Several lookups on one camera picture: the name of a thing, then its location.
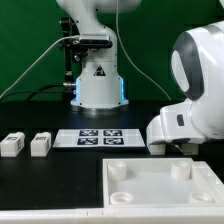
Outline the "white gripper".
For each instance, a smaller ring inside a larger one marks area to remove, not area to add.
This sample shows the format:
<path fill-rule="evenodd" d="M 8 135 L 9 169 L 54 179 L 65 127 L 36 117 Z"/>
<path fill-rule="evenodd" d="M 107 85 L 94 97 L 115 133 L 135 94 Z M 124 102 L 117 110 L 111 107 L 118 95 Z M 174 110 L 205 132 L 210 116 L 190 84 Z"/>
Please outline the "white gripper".
<path fill-rule="evenodd" d="M 190 107 L 190 101 L 163 107 L 146 129 L 147 144 L 202 144 L 204 136 L 191 122 Z"/>

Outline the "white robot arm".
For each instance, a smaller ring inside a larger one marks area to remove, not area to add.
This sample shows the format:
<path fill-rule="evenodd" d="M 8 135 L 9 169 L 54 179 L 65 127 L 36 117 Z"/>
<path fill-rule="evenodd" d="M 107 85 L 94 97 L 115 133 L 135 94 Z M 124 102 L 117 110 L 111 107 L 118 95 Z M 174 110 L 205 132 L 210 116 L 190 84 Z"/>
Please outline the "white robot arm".
<path fill-rule="evenodd" d="M 74 59 L 82 63 L 76 79 L 74 110 L 104 114 L 128 104 L 117 72 L 117 32 L 100 24 L 97 13 L 129 12 L 141 0 L 56 0 L 78 33 L 71 37 Z M 186 96 L 165 106 L 146 129 L 151 154 L 165 153 L 167 144 L 181 144 L 195 154 L 209 140 L 224 140 L 224 21 L 183 32 L 171 53 L 172 74 Z"/>

